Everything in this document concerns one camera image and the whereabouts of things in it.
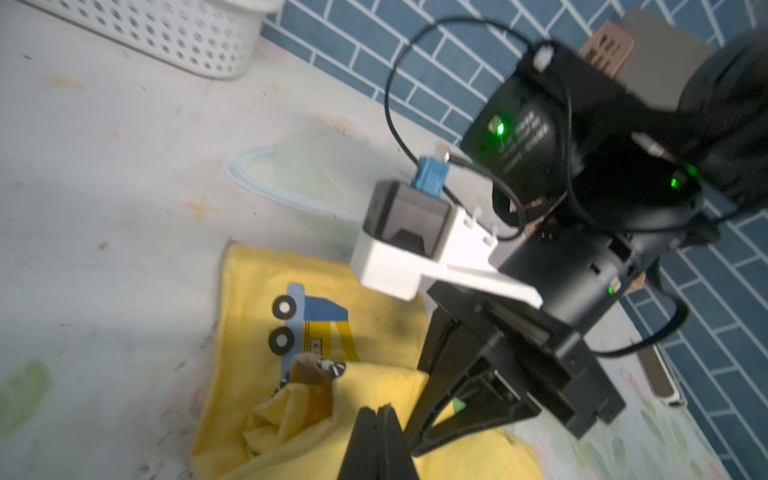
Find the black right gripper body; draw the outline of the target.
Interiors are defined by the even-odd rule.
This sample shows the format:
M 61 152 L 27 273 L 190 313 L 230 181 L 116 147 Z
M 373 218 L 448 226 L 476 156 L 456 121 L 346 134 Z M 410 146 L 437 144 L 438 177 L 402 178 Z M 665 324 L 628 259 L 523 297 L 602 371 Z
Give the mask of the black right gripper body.
M 502 267 L 539 291 L 539 308 L 446 282 L 435 283 L 429 296 L 437 307 L 471 308 L 499 327 L 512 341 L 540 413 L 552 413 L 581 437 L 625 406 L 601 367 L 604 353 L 588 347 L 586 334 L 640 274 L 658 285 L 658 259 L 682 240 L 677 233 L 606 235 L 551 219 Z

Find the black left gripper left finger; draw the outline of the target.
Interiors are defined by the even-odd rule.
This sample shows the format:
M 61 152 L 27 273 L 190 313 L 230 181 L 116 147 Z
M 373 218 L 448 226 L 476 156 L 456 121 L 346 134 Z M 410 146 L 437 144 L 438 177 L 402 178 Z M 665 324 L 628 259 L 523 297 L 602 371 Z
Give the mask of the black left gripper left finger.
M 337 479 L 377 479 L 377 440 L 377 414 L 374 410 L 363 407 L 357 414 Z

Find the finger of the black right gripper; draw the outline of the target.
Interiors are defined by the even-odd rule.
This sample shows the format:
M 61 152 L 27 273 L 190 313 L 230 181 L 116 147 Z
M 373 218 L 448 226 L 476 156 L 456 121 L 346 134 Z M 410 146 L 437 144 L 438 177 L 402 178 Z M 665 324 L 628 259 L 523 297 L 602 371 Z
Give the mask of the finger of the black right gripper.
M 540 414 L 511 339 L 471 308 L 435 309 L 418 369 L 428 380 L 404 432 L 414 456 Z

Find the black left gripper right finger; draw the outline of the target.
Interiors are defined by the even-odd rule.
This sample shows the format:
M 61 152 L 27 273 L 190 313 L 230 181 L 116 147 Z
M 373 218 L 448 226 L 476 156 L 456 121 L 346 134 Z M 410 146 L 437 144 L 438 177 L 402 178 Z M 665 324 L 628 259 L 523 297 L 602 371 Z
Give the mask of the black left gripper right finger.
M 419 476 L 395 409 L 385 405 L 376 417 L 376 478 L 418 480 Z

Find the yellow cartoon pillowcase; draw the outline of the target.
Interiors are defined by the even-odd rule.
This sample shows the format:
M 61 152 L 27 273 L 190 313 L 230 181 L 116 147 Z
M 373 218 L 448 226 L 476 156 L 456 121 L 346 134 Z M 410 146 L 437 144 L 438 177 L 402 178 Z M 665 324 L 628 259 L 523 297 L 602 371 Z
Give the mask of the yellow cartoon pillowcase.
M 282 366 L 268 345 L 273 302 L 298 284 L 347 310 L 318 353 Z M 211 385 L 189 464 L 199 479 L 334 479 L 360 409 L 406 424 L 428 377 L 417 364 L 429 320 L 421 298 L 362 287 L 341 263 L 231 245 L 223 259 Z

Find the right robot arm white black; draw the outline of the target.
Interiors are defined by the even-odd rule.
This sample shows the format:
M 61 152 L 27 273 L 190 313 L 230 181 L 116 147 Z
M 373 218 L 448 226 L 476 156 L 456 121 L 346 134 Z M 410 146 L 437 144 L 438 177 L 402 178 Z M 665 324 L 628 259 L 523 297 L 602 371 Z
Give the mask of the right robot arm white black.
M 551 412 L 575 437 L 624 409 L 602 361 L 644 350 L 689 314 L 673 298 L 650 337 L 593 350 L 586 334 L 660 258 L 717 241 L 705 187 L 743 216 L 767 204 L 767 31 L 740 35 L 698 67 L 678 107 L 657 110 L 563 44 L 530 45 L 470 127 L 462 148 L 494 182 L 495 212 L 553 200 L 503 275 L 538 307 L 454 281 L 437 304 L 419 367 L 428 382 L 405 429 L 421 456 L 461 437 Z

